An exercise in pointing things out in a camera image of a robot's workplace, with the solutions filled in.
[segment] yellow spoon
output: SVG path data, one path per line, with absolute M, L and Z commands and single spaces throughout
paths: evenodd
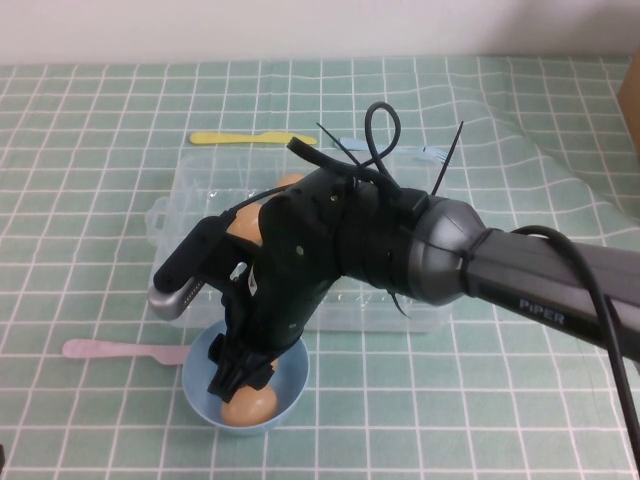
M 189 141 L 195 145 L 214 145 L 217 143 L 282 143 L 286 145 L 292 137 L 298 137 L 308 145 L 315 145 L 317 143 L 317 140 L 313 137 L 289 132 L 265 132 L 260 135 L 194 132 L 189 136 Z

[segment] black cable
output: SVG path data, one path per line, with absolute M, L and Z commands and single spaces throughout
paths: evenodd
M 382 153 L 378 153 L 378 150 L 376 149 L 376 144 L 373 140 L 373 114 L 377 110 L 385 110 L 393 120 L 393 126 L 395 127 L 395 132 L 393 133 L 393 139 L 391 140 L 391 143 L 389 144 L 389 146 L 385 148 Z M 391 174 L 389 173 L 389 171 L 387 170 L 387 167 L 382 162 L 382 159 L 387 155 L 389 155 L 394 148 L 396 148 L 396 145 L 398 145 L 398 141 L 400 140 L 401 131 L 402 129 L 400 125 L 400 117 L 398 117 L 398 114 L 391 107 L 391 105 L 385 102 L 376 102 L 372 104 L 367 109 L 367 113 L 364 116 L 364 137 L 367 140 L 369 153 L 371 153 L 371 160 L 363 163 L 362 166 L 368 167 L 372 163 L 375 163 L 380 173 L 383 173 L 384 175 L 387 175 L 391 178 Z
M 362 164 L 358 161 L 358 159 L 357 159 L 357 158 L 356 158 L 356 157 L 355 157 L 355 156 L 354 156 L 354 155 L 353 155 L 349 150 L 347 150 L 347 148 L 346 148 L 344 145 L 342 145 L 342 143 L 340 143 L 340 140 L 338 140 L 336 137 L 334 137 L 334 136 L 331 134 L 331 132 L 330 132 L 330 131 L 328 131 L 326 128 L 324 128 L 324 127 L 323 127 L 322 125 L 320 125 L 319 123 L 316 123 L 316 125 L 318 125 L 318 126 L 322 129 L 322 131 L 323 131 L 324 133 L 326 133 L 326 134 L 327 134 L 327 136 L 328 136 L 331 140 L 333 140 L 333 142 L 334 142 L 336 145 L 338 145 L 338 147 L 340 147 L 340 150 L 342 150 L 342 151 L 345 153 L 345 155 L 351 159 L 351 161 L 352 161 L 353 163 L 355 163 L 358 167 L 361 167 L 361 166 L 362 166 Z
M 289 141 L 287 148 L 303 160 L 306 160 L 317 167 L 329 170 L 336 175 L 371 182 L 375 184 L 387 198 L 395 200 L 402 193 L 400 186 L 391 176 L 384 175 L 372 168 L 356 167 L 339 160 L 334 160 L 312 146 L 307 145 L 297 137 L 293 137 Z
M 460 138 L 460 134 L 462 133 L 462 127 L 464 122 L 460 122 L 460 126 L 458 127 L 458 131 L 456 132 L 456 136 L 453 139 L 453 143 L 449 148 L 449 153 L 447 154 L 447 159 L 444 161 L 442 168 L 440 169 L 440 174 L 438 175 L 438 179 L 436 180 L 436 184 L 433 186 L 431 190 L 431 195 L 435 195 L 438 193 L 438 189 L 440 188 L 440 184 L 442 183 L 442 179 L 444 178 L 444 174 L 447 173 L 447 168 L 449 167 L 449 163 L 451 162 L 451 157 L 453 157 L 453 152 L 456 149 L 456 145 L 458 145 L 458 139 Z
M 246 200 L 243 200 L 242 202 L 238 203 L 236 206 L 231 207 L 228 210 L 228 212 L 233 212 L 235 214 L 240 209 L 242 209 L 242 208 L 246 207 L 247 205 L 250 205 L 250 204 L 252 204 L 254 202 L 257 202 L 258 200 L 262 200 L 263 198 L 270 197 L 271 195 L 275 195 L 276 193 L 284 192 L 290 186 L 291 185 L 284 185 L 282 187 L 272 188 L 271 190 L 267 190 L 266 192 L 258 193 L 257 195 L 254 195 L 251 198 L 247 198 Z
M 622 413 L 627 426 L 627 434 L 629 435 L 629 442 L 636 461 L 636 469 L 640 472 L 640 426 L 638 425 L 638 414 L 631 389 L 629 388 L 629 379 L 618 343 L 617 327 L 613 318 L 617 318 L 617 315 L 615 314 L 613 303 L 608 297 L 605 297 L 582 252 L 565 235 L 551 228 L 542 226 L 522 227 L 514 230 L 514 233 L 522 235 L 542 235 L 546 237 L 551 247 L 557 250 L 564 258 L 571 261 L 576 274 L 589 291 L 607 346 L 611 371 L 616 382 L 618 398 L 620 399 L 620 406 L 622 407 Z

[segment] grid pattern tablecloth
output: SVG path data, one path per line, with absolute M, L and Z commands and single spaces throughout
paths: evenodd
M 218 434 L 179 369 L 70 361 L 73 337 L 177 343 L 152 318 L 144 213 L 192 130 L 446 147 L 485 222 L 640 246 L 640 167 L 615 100 L 628 59 L 400 58 L 0 67 L 0 442 L 17 479 L 632 478 L 603 352 L 483 302 L 438 334 L 305 334 L 312 374 L 265 437 Z M 381 116 L 375 134 L 388 140 Z M 420 166 L 414 168 L 419 175 Z M 414 175 L 405 171 L 405 179 Z M 640 388 L 635 372 L 632 385 Z

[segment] plastic container latch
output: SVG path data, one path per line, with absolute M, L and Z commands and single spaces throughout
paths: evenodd
M 166 215 L 169 206 L 169 197 L 160 197 L 144 215 L 144 223 L 147 228 L 147 240 L 152 245 L 158 246 L 158 240 L 162 229 L 158 227 L 158 220 L 161 215 Z

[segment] robotic arm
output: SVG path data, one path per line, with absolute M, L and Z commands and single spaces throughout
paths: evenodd
M 467 203 L 395 183 L 381 159 L 397 143 L 399 122 L 391 107 L 374 104 L 368 125 L 378 108 L 396 122 L 387 150 L 378 154 L 365 129 L 373 158 L 353 159 L 352 166 L 292 139 L 288 148 L 320 168 L 201 220 L 154 276 L 149 303 L 166 319 L 182 314 L 205 283 L 222 292 L 227 332 L 209 351 L 218 369 L 208 390 L 223 401 L 243 385 L 267 384 L 270 363 L 298 340 L 343 275 L 431 305 L 478 297 L 608 346 L 592 292 L 557 245 L 487 228 Z M 367 168 L 372 163 L 378 170 Z M 240 208 L 268 195 L 259 215 L 261 246 L 226 233 Z M 576 247 L 617 314 L 620 352 L 640 361 L 640 254 Z M 248 267 L 231 278 L 239 263 Z

